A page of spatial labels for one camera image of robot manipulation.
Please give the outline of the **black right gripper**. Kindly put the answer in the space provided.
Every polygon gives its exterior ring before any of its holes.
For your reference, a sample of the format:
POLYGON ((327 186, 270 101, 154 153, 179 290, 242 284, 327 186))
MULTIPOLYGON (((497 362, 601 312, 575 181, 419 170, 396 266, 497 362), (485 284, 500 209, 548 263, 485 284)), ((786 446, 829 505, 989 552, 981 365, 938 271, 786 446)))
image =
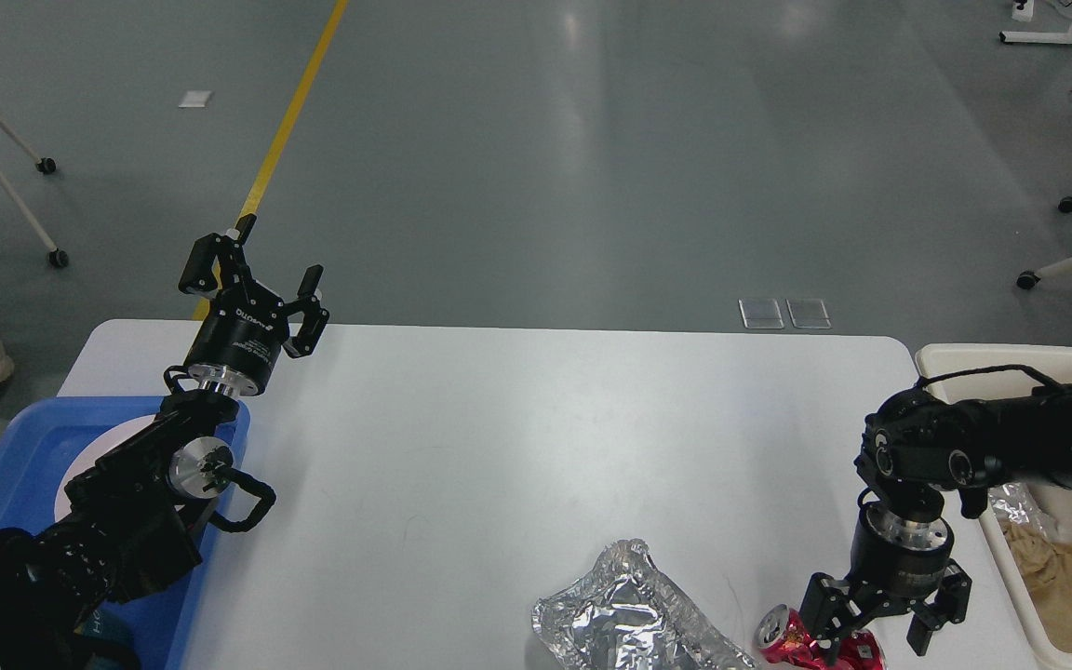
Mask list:
POLYGON ((907 521, 885 506, 863 506, 851 545, 848 580, 812 574, 799 617, 816 664, 882 664, 879 641, 868 631, 882 617, 911 620, 906 641, 918 657, 946 624, 964 623, 972 578, 950 561, 956 542, 941 518, 907 521), (930 602, 924 602, 934 594, 930 602))

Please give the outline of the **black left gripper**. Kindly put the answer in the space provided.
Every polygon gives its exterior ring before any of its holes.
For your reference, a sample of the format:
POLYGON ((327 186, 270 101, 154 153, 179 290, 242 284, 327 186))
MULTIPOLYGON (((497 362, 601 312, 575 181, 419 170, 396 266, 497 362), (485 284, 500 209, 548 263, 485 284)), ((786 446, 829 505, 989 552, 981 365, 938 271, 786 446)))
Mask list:
POLYGON ((291 359, 311 355, 330 318, 316 293, 322 264, 306 268, 294 300, 285 304, 255 278, 244 245, 256 220, 247 213, 233 228, 197 238, 176 284, 183 294, 213 300, 184 359, 188 372, 199 379, 229 377, 245 397, 263 394, 282 349, 291 359), (301 317, 294 334, 293 316, 301 317))

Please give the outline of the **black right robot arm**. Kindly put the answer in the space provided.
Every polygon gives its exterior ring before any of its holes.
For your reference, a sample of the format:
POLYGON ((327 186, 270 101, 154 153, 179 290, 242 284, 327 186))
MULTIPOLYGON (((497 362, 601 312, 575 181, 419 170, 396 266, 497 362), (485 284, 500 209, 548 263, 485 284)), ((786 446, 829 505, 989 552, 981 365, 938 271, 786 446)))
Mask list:
POLYGON ((1034 382, 1030 394, 949 403, 920 377, 866 416, 852 462, 864 490, 850 568, 839 580, 813 574, 798 611, 821 667, 845 661, 880 617, 909 616, 906 640, 918 656, 934 632, 965 620, 972 580, 950 555, 946 493, 974 520, 999 485, 1072 490, 1072 385, 1015 370, 1034 382))

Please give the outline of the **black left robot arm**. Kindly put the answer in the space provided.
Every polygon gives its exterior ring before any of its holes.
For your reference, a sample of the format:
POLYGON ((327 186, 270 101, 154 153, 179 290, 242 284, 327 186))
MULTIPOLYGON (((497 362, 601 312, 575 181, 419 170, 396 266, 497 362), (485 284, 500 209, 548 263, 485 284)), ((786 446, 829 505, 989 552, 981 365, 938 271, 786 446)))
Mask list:
POLYGON ((242 397, 263 394, 281 353, 315 351, 330 314, 321 264, 294 300, 255 278, 244 247, 256 220, 192 245, 178 286, 208 313, 182 364, 163 374, 153 422, 65 483, 71 512, 54 525, 0 528, 0 669, 81 669, 94 657, 137 667, 135 653, 81 624, 103 602, 160 594, 199 567, 200 530, 250 531, 272 509, 274 489, 235 465, 217 430, 242 397))

